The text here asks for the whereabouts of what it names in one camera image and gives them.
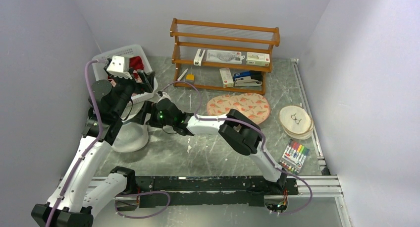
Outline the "white stapler on shelf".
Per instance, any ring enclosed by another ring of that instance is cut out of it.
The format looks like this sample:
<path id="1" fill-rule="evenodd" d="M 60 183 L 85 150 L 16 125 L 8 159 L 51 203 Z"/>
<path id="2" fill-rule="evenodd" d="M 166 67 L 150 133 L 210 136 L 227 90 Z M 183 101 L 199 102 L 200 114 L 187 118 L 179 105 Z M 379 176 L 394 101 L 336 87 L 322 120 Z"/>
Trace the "white stapler on shelf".
<path id="1" fill-rule="evenodd" d="M 205 49 L 197 49 L 194 60 L 193 60 L 193 65 L 194 66 L 201 66 L 202 65 L 202 61 L 203 58 L 205 56 L 206 50 Z"/>

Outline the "white tall box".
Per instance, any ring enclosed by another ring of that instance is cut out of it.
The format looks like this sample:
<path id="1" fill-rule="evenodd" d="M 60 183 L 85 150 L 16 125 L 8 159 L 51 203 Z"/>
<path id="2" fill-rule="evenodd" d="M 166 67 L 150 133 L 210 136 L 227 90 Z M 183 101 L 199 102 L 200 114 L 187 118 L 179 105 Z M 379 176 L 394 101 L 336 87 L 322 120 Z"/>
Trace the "white tall box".
<path id="1" fill-rule="evenodd" d="M 219 72 L 220 72 L 220 75 L 221 75 L 223 88 L 234 87 L 234 81 L 233 81 L 230 69 L 229 68 L 220 68 Z"/>

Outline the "pink bra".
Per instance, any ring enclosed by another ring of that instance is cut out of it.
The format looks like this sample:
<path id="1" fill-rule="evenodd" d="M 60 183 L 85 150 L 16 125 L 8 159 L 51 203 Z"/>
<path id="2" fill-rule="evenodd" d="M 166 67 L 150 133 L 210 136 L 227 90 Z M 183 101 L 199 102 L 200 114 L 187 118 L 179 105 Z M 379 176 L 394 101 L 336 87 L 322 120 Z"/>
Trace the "pink bra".
<path id="1" fill-rule="evenodd" d="M 142 83 L 143 82 L 142 79 L 140 78 L 140 76 L 137 73 L 133 73 L 132 76 L 134 77 L 134 80 L 137 83 Z M 111 76 L 108 76 L 107 80 L 112 84 L 113 87 L 115 87 L 117 85 L 117 82 Z"/>

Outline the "green white box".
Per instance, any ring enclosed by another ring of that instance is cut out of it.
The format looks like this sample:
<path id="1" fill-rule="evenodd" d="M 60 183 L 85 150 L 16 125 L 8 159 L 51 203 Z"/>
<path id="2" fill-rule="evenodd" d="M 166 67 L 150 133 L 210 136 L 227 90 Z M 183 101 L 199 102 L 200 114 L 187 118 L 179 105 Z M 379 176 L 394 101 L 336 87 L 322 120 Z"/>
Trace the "green white box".
<path id="1" fill-rule="evenodd" d="M 247 52 L 246 64 L 268 67 L 270 64 L 270 55 L 264 53 Z"/>

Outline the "wooden shelf rack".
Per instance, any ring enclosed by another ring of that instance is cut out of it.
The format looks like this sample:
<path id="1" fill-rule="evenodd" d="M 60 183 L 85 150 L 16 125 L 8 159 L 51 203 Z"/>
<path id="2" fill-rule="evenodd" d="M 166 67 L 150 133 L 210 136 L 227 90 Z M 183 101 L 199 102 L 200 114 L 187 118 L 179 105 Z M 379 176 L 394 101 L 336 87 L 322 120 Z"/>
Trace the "wooden shelf rack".
<path id="1" fill-rule="evenodd" d="M 206 82 L 203 76 L 195 76 L 199 89 L 228 92 L 266 92 L 266 75 L 272 72 L 273 49 L 280 45 L 278 27 L 261 27 L 194 21 L 174 18 L 170 26 L 174 38 L 171 57 L 175 65 L 174 80 L 178 80 L 193 68 L 212 67 L 215 70 L 229 68 L 232 71 L 254 71 L 261 74 L 257 86 L 226 87 Z"/>

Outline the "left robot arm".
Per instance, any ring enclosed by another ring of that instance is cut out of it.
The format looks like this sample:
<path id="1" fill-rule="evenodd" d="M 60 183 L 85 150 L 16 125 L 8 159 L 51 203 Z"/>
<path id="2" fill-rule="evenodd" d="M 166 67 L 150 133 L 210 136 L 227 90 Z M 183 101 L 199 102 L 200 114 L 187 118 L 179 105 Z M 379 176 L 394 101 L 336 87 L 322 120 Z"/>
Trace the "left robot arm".
<path id="1" fill-rule="evenodd" d="M 90 227 L 94 217 L 115 196 L 139 192 L 134 170 L 117 166 L 105 181 L 87 193 L 95 171 L 123 126 L 121 115 L 133 93 L 153 93 L 154 72 L 138 71 L 142 81 L 116 77 L 116 85 L 99 80 L 88 85 L 91 108 L 76 155 L 64 178 L 44 204 L 36 204 L 31 217 L 40 227 Z"/>

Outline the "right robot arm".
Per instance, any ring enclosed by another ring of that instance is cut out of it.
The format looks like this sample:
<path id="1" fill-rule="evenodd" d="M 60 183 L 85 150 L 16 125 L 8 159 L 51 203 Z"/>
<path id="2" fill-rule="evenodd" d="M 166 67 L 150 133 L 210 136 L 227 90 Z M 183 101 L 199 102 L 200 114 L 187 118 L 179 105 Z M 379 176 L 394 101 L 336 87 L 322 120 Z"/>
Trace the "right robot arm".
<path id="1" fill-rule="evenodd" d="M 249 157 L 255 163 L 272 194 L 280 194 L 286 188 L 287 172 L 266 148 L 265 135 L 257 124 L 238 110 L 203 116 L 182 112 L 169 98 L 164 98 L 157 103 L 144 102 L 132 122 L 155 128 L 170 126 L 182 136 L 218 134 L 235 152 Z"/>

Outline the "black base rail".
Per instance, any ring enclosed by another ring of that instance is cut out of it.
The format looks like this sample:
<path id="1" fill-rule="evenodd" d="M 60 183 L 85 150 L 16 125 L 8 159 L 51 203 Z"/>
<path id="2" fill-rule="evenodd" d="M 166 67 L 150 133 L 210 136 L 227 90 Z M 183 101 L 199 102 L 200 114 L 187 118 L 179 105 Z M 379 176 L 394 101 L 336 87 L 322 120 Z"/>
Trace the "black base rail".
<path id="1" fill-rule="evenodd" d="M 266 196 L 297 195 L 294 178 L 282 180 L 282 188 L 276 189 L 262 176 L 137 176 L 137 188 L 120 194 L 132 197 L 140 193 L 141 208 L 170 204 L 171 206 L 234 205 L 265 206 Z"/>

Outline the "white pen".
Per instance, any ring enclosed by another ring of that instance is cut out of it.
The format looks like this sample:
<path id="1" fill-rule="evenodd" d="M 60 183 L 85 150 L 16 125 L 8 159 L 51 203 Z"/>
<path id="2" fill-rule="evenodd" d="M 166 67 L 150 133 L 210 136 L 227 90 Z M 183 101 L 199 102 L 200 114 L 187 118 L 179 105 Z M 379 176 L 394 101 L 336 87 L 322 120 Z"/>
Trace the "white pen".
<path id="1" fill-rule="evenodd" d="M 187 74 L 187 72 L 188 72 L 188 69 L 185 69 L 182 73 L 181 73 L 181 75 L 177 78 L 177 81 L 180 81 L 186 74 Z"/>

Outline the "white mesh laundry bag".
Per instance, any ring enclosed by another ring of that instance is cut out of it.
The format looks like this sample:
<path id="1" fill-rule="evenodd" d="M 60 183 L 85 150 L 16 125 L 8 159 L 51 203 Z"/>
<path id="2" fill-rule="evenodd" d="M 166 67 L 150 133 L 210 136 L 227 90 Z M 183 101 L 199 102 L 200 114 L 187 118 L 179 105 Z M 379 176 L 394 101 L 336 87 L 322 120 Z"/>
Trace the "white mesh laundry bag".
<path id="1" fill-rule="evenodd" d="M 123 125 L 112 144 L 111 148 L 119 153 L 131 153 L 143 149 L 148 140 L 148 128 L 145 125 L 139 125 L 131 121 L 132 118 L 140 111 L 144 102 L 131 104 L 129 103 L 123 112 Z"/>

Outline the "yellow grey eraser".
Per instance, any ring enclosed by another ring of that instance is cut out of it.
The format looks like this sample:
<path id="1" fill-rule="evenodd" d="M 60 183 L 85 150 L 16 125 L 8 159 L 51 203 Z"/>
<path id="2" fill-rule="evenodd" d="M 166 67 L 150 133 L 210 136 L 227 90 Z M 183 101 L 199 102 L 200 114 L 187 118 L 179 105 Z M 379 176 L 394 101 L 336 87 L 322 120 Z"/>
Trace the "yellow grey eraser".
<path id="1" fill-rule="evenodd" d="M 195 82 L 195 76 L 193 74 L 187 74 L 185 77 L 185 82 L 194 84 Z"/>

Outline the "pink floral laundry bag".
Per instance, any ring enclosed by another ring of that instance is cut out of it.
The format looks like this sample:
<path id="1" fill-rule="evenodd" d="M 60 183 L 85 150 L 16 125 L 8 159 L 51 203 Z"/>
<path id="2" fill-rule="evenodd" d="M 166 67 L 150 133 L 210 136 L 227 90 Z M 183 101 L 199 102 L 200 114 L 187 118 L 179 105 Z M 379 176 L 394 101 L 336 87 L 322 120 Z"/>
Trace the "pink floral laundry bag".
<path id="1" fill-rule="evenodd" d="M 208 115 L 227 114 L 231 109 L 238 110 L 256 124 L 267 120 L 271 111 L 267 99 L 257 93 L 221 95 L 207 103 Z"/>

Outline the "flat packaged item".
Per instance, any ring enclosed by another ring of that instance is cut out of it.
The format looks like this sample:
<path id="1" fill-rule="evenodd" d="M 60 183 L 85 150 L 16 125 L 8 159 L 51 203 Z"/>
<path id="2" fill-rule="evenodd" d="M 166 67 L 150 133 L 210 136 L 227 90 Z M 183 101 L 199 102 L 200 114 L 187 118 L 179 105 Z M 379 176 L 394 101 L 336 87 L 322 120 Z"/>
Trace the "flat packaged item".
<path id="1" fill-rule="evenodd" d="M 241 52 L 235 51 L 207 50 L 206 53 L 207 62 L 241 64 L 245 57 Z"/>

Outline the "red garment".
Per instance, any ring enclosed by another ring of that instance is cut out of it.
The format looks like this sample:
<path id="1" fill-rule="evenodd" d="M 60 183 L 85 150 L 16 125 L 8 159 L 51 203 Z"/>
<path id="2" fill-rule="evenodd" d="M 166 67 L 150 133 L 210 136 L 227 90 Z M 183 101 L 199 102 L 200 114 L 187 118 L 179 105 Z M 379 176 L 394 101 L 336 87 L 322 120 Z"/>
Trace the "red garment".
<path id="1" fill-rule="evenodd" d="M 138 70 L 144 70 L 143 60 L 140 56 L 131 57 L 129 59 L 129 72 L 133 74 Z"/>

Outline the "marker pen set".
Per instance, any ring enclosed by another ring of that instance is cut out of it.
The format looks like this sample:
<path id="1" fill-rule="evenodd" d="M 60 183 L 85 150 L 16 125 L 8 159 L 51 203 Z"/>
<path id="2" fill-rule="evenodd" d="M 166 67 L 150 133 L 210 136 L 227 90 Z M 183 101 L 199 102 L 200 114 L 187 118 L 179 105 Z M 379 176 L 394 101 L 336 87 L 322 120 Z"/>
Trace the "marker pen set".
<path id="1" fill-rule="evenodd" d="M 279 164 L 293 174 L 299 174 L 309 155 L 310 149 L 290 139 Z"/>

